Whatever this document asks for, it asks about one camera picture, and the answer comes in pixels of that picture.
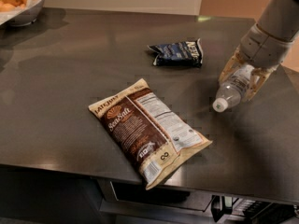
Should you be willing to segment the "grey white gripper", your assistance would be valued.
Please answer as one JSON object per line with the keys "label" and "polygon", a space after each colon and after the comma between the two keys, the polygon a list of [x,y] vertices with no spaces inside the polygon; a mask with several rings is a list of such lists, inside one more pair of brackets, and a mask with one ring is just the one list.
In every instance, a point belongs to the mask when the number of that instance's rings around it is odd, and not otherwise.
{"label": "grey white gripper", "polygon": [[242,98],[250,101],[261,89],[268,78],[282,64],[293,45],[292,41],[284,41],[264,32],[254,24],[241,38],[239,47],[224,66],[218,79],[222,84],[245,62],[255,67],[249,77],[249,87]]}

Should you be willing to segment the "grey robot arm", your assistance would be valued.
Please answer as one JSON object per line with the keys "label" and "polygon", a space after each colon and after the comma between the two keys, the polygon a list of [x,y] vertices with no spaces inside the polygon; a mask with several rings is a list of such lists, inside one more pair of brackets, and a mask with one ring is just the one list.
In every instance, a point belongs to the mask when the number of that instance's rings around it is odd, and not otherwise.
{"label": "grey robot arm", "polygon": [[222,83],[243,64],[253,66],[243,98],[251,100],[265,81],[283,64],[299,35],[299,0],[271,0],[257,22],[241,38],[234,55],[224,66]]}

